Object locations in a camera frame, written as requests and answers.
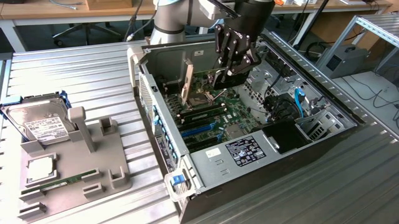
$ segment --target desk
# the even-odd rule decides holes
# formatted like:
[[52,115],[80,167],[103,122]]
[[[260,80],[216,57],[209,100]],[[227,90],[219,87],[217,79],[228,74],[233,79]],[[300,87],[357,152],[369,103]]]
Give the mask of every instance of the desk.
[[[76,0],[63,0],[65,3],[76,2]],[[376,12],[380,14],[385,8],[391,5],[385,0],[377,0],[380,9]],[[303,28],[296,37],[295,43],[297,43],[304,31],[309,25],[309,22],[315,16],[315,12],[320,7],[321,0],[313,5],[308,5],[305,13],[309,13],[307,20],[304,21]],[[301,13],[303,6],[276,6],[272,14],[295,14]],[[339,0],[329,0],[323,12],[343,12],[343,11],[368,11],[368,5],[348,6]],[[0,21],[0,28],[7,36],[7,39],[16,52],[24,52],[25,47],[19,37],[16,26],[25,25],[44,25],[44,24],[64,24],[64,23],[83,23],[83,22],[104,22],[104,21],[127,21],[129,20],[135,11],[135,7],[123,9],[104,9],[104,10],[87,10],[85,5],[77,6],[77,10],[72,10],[64,7],[59,7],[49,3],[48,0],[27,0],[25,4],[11,5],[4,4],[1,10],[3,20]],[[149,19],[153,14],[152,0],[144,0],[143,6],[139,11],[137,20]]]
[[4,6],[4,3],[0,3],[0,12],[3,10],[3,6]]

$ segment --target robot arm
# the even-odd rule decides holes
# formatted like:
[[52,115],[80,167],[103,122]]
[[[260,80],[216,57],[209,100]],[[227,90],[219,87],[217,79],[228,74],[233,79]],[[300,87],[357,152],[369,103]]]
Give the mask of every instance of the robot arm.
[[211,27],[215,20],[216,68],[213,88],[243,84],[260,64],[255,43],[275,7],[273,0],[159,0],[151,44],[184,41],[184,25]]

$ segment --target black cable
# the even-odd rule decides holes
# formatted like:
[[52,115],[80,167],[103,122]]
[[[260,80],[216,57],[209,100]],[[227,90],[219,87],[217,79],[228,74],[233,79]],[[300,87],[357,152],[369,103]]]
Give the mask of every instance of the black cable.
[[392,117],[392,121],[396,123],[396,128],[399,129],[399,109]]
[[372,4],[365,2],[365,4],[369,6],[369,11],[372,10]]
[[372,99],[372,98],[375,98],[376,97],[376,94],[372,96],[372,97],[369,97],[369,98],[363,98],[361,96],[360,96],[360,94],[357,93],[357,91],[355,91],[355,89],[353,89],[353,87],[349,85],[349,83],[347,82],[347,80],[341,77],[341,79],[344,80],[344,82],[347,83],[347,85],[349,86],[349,88],[353,90],[353,92],[356,93],[356,95],[357,95],[357,97],[360,98],[360,99],[363,99],[363,100],[369,100],[369,99]]
[[157,12],[157,10],[153,12],[153,15],[152,15],[152,17],[149,18],[149,20],[147,21],[147,23],[145,23],[145,24],[144,24],[144,25],[143,25],[135,32],[132,32],[131,35],[128,35],[125,41],[131,41],[131,40],[133,39],[133,36],[136,35],[136,33],[149,25],[151,21],[152,21],[153,18],[155,18],[156,12]]
[[[375,91],[372,90],[372,88],[367,85],[367,84],[364,84],[363,82],[360,82],[357,79],[355,79],[355,77],[353,76],[349,76],[357,83],[360,83],[361,85],[364,85],[368,89],[369,89],[369,91],[373,93],[373,94],[376,94],[375,93]],[[385,101],[387,103],[395,103],[396,101],[399,101],[399,100],[395,100],[394,102],[389,102],[389,101],[387,101],[383,97],[380,97],[380,96],[377,96],[383,101]]]
[[297,20],[296,20],[295,23],[293,23],[293,26],[292,26],[292,29],[291,29],[291,32],[289,32],[287,41],[291,40],[291,35],[292,35],[292,33],[293,33],[293,30],[295,30],[295,27],[296,27],[296,25],[297,25],[297,22],[300,21],[301,16],[304,16],[304,10],[305,10],[307,3],[308,3],[308,2],[309,2],[309,0],[305,1],[304,8],[303,8],[303,10],[301,10],[301,13],[300,13],[300,15],[299,15]]
[[275,86],[276,82],[279,81],[279,79],[281,78],[283,76],[283,73],[284,73],[284,65],[281,66],[281,69],[280,69],[280,72],[279,72],[279,75],[273,81],[273,83],[268,86],[268,88],[264,90],[264,95],[263,95],[263,102],[264,102],[264,99],[265,99],[265,92],[269,91],[272,89],[272,87]]
[[124,41],[125,41],[127,36],[128,36],[128,34],[131,32],[131,29],[132,29],[132,27],[135,25],[135,22],[136,22],[136,19],[137,19],[137,13],[139,13],[139,9],[141,7],[141,4],[143,4],[143,0],[140,0],[137,8],[136,8],[136,11],[135,11],[135,13],[133,13],[133,15],[132,15],[132,17],[129,19],[129,25],[128,25],[128,28],[127,28],[127,31],[125,31],[125,34],[124,34]]
[[[352,36],[352,37],[344,39],[344,41],[348,41],[348,40],[353,39],[356,36],[359,36],[359,35],[363,34],[364,32],[365,32],[365,30],[361,31],[360,33],[357,33],[355,36]],[[313,56],[309,55],[311,48],[312,48],[313,46],[319,46],[319,47],[321,48],[321,51],[324,51],[325,48],[327,48],[324,44],[331,44],[331,43],[335,43],[335,42],[336,42],[336,41],[333,41],[333,42],[312,42],[312,43],[309,43],[309,45],[307,46],[305,51],[304,51],[304,56],[305,56],[308,59],[311,59],[312,61],[316,61],[316,60],[319,59],[319,57],[313,57]]]
[[267,111],[260,111],[260,110],[255,109],[253,107],[249,107],[249,108],[251,108],[251,110],[257,111],[259,113],[271,113],[271,112],[267,112]]
[[373,3],[376,4],[376,6],[377,6],[376,11],[379,11],[379,10],[380,10],[380,5],[379,5],[379,3],[376,2],[376,0],[373,0],[372,2],[373,2]]
[[[363,99],[363,100],[369,100],[369,99],[373,98],[373,100],[372,100],[372,106],[373,106],[375,108],[381,108],[381,107],[384,107],[384,106],[387,106],[387,105],[389,105],[389,104],[394,104],[394,105],[395,105],[395,103],[399,102],[399,100],[395,100],[395,101],[387,101],[381,96],[379,96],[381,90],[380,90],[377,93],[375,93],[375,91],[372,90],[372,88],[371,88],[367,84],[364,84],[363,82],[360,82],[359,80],[356,80],[352,76],[349,76],[349,77],[351,77],[357,83],[360,83],[361,85],[364,85],[364,86],[369,89],[369,91],[375,94],[371,98],[363,98],[363,97],[360,96],[360,94],[355,91],[353,87],[349,85],[349,83],[347,82],[347,80],[341,77],[341,79],[344,80],[344,82],[347,83],[347,85],[349,86],[349,88],[355,91],[355,93],[356,93],[356,95],[359,96],[360,99]],[[383,101],[385,101],[387,103],[385,103],[384,105],[376,106],[376,105],[375,105],[375,100],[376,100],[376,98],[380,98],[380,99],[381,99]]]

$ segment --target pcie slot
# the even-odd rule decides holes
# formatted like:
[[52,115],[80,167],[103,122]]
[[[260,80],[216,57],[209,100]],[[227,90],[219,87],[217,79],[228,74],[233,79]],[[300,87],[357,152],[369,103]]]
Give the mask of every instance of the pcie slot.
[[200,150],[204,149],[207,147],[209,147],[211,145],[213,145],[217,141],[219,141],[219,136],[211,137],[203,141],[197,141],[189,145],[187,145],[188,150]]
[[192,128],[196,128],[196,127],[199,127],[199,126],[203,126],[203,125],[205,125],[205,124],[208,124],[208,123],[209,123],[209,121],[207,121],[207,120],[199,120],[199,121],[196,121],[196,122],[192,122],[192,123],[189,123],[189,124],[183,125],[183,126],[179,127],[177,129],[179,129],[179,131],[185,131],[185,130],[188,130],[188,129],[192,129]]
[[189,131],[187,131],[187,132],[183,132],[183,133],[181,133],[181,137],[188,137],[188,136],[192,136],[192,135],[195,135],[195,134],[207,132],[207,131],[209,131],[209,130],[213,129],[215,125],[216,125],[216,122],[213,122],[212,124],[205,125],[205,126],[203,126],[203,127],[199,127],[199,128],[196,128],[196,129],[192,129],[192,130],[189,130]]

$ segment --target cable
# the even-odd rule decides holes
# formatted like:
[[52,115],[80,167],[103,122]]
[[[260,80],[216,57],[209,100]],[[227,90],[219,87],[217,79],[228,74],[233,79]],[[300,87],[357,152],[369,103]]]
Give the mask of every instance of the cable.
[[[376,94],[375,93],[375,91],[372,90],[372,88],[367,85],[367,84],[364,84],[363,82],[360,82],[357,79],[355,79],[355,77],[353,76],[349,76],[357,83],[360,83],[361,85],[364,85],[368,89],[369,89],[369,91],[373,93],[373,94]],[[395,101],[387,101],[383,97],[380,97],[380,96],[377,96],[383,101],[385,101],[387,103],[395,103],[395,102],[398,102],[399,100],[395,100]]]
[[377,9],[376,9],[376,11],[379,11],[379,10],[380,10],[380,5],[379,5],[379,3],[376,2],[376,0],[373,0],[372,2],[373,2],[373,3],[375,3],[375,5],[377,6]]
[[125,41],[127,36],[128,36],[128,34],[129,34],[129,32],[131,32],[131,28],[132,28],[132,26],[133,26],[133,24],[135,24],[135,22],[136,22],[136,19],[137,19],[137,13],[139,13],[139,9],[140,9],[140,7],[141,7],[141,4],[143,4],[143,0],[140,0],[139,5],[137,5],[137,8],[136,8],[136,11],[135,11],[135,13],[133,13],[133,15],[132,15],[132,17],[131,17],[131,19],[129,19],[129,25],[128,25],[128,28],[127,28],[127,31],[125,31],[125,34],[124,34],[124,41]]
[[[356,93],[356,95],[359,96],[360,99],[363,99],[363,100],[369,100],[369,99],[373,98],[373,100],[372,100],[372,106],[373,106],[375,108],[381,108],[381,107],[384,107],[384,106],[387,106],[387,105],[389,105],[389,104],[395,104],[396,102],[399,102],[399,100],[395,100],[395,101],[387,101],[383,97],[379,96],[381,90],[379,90],[379,92],[375,93],[375,91],[371,89],[371,87],[369,87],[367,84],[361,83],[361,82],[360,82],[359,80],[356,80],[352,76],[349,76],[349,77],[351,77],[357,83],[360,83],[361,85],[367,86],[367,88],[369,89],[369,91],[375,94],[375,95],[373,95],[372,97],[369,97],[369,98],[364,98],[364,97],[361,97],[360,94],[357,93],[357,91],[353,89],[353,87],[352,87],[352,86],[349,85],[349,83],[347,82],[347,80],[341,77],[341,79],[344,80],[344,82],[347,83],[347,85],[349,86],[349,88],[353,90],[353,92]],[[375,100],[376,100],[376,98],[380,98],[380,99],[381,99],[383,101],[385,101],[387,103],[385,103],[384,105],[376,106],[376,105],[375,105]]]
[[268,86],[268,88],[264,90],[264,96],[263,96],[263,102],[264,102],[264,99],[265,99],[265,92],[269,91],[272,89],[272,87],[275,86],[276,82],[279,81],[279,79],[281,78],[283,76],[283,73],[284,73],[284,65],[281,66],[281,70],[279,72],[279,75],[273,81],[273,83]]
[[[363,31],[361,31],[360,33],[357,33],[355,36],[352,36],[352,37],[344,39],[343,41],[348,41],[348,40],[353,39],[356,36],[359,36],[359,35],[363,34],[364,32],[365,32],[365,30],[363,30]],[[324,51],[325,48],[327,48],[327,47],[324,46],[324,44],[331,44],[331,43],[335,43],[335,42],[336,42],[336,41],[333,41],[333,42],[312,42],[312,43],[309,43],[309,45],[308,45],[307,48],[305,48],[304,56],[305,56],[308,59],[311,59],[312,61],[316,61],[319,58],[309,55],[309,52],[311,52],[309,50],[311,50],[311,48],[312,48],[313,46],[319,46],[319,47],[321,47],[321,51]]]
[[260,113],[269,113],[269,112],[267,112],[267,111],[260,111],[260,110],[255,109],[253,107],[249,107],[249,108],[251,108],[251,110],[257,111],[257,112],[260,112]]
[[[301,13],[300,13],[300,16],[303,16],[304,15],[304,10],[305,10],[305,7],[307,7],[307,3],[309,2],[309,0],[307,0],[305,1],[305,5],[304,5],[304,8],[303,8],[303,10],[301,10]],[[291,32],[289,32],[289,36],[288,36],[288,40],[289,40],[289,38],[291,38],[291,35],[292,35],[292,33],[293,33],[293,30],[295,30],[295,26],[297,25],[297,21],[299,20],[296,20],[295,21],[295,23],[293,23],[293,26],[292,26],[292,29],[291,29]]]
[[297,30],[295,36],[292,37],[292,39],[288,41],[288,43],[291,43],[291,41],[295,40],[295,38],[297,37],[297,35],[299,35],[299,31],[301,30],[301,27],[304,26],[304,21],[305,21],[305,18],[304,18],[304,16],[303,16],[303,21],[301,21],[300,28],[299,28],[299,30]]
[[76,3],[72,3],[72,4],[64,4],[64,3],[57,3],[56,1],[53,0],[48,0],[52,4],[57,5],[57,6],[61,6],[61,7],[65,7],[65,8],[71,8],[73,10],[77,10],[77,8],[72,5],[83,5],[83,2],[76,2]]
[[319,53],[319,52],[309,51],[309,53],[312,53],[312,54],[317,55],[319,57],[321,56],[321,53]]
[[152,17],[149,18],[149,20],[147,21],[147,23],[127,37],[127,39],[125,39],[125,41],[128,42],[128,41],[131,41],[132,39],[133,39],[133,36],[135,36],[135,34],[141,30],[141,29],[144,29],[147,26],[148,26],[148,24],[151,23],[151,21],[152,21],[152,19],[155,18],[155,14],[156,14],[156,12],[157,11],[155,11],[155,13],[153,13],[153,15],[152,15]]
[[396,113],[395,113],[395,115],[394,115],[394,117],[392,117],[392,121],[396,123],[396,128],[399,129],[399,109],[396,110]]
[[296,103],[296,106],[297,106],[297,109],[299,109],[299,112],[300,112],[300,117],[303,118],[304,117],[304,112],[303,112],[303,109],[301,109],[301,106],[300,106],[299,96],[304,97],[304,91],[300,88],[296,88],[295,89],[295,103]]
[[372,98],[375,98],[376,97],[376,94],[372,96],[372,97],[369,97],[369,98],[363,98],[361,96],[360,96],[360,94],[357,93],[357,91],[353,89],[353,87],[349,85],[349,83],[347,82],[347,80],[341,77],[341,79],[344,80],[344,82],[347,83],[347,85],[349,86],[349,88],[353,90],[353,92],[356,93],[356,95],[357,95],[357,97],[360,98],[360,99],[363,99],[363,100],[369,100],[369,99],[372,99]]

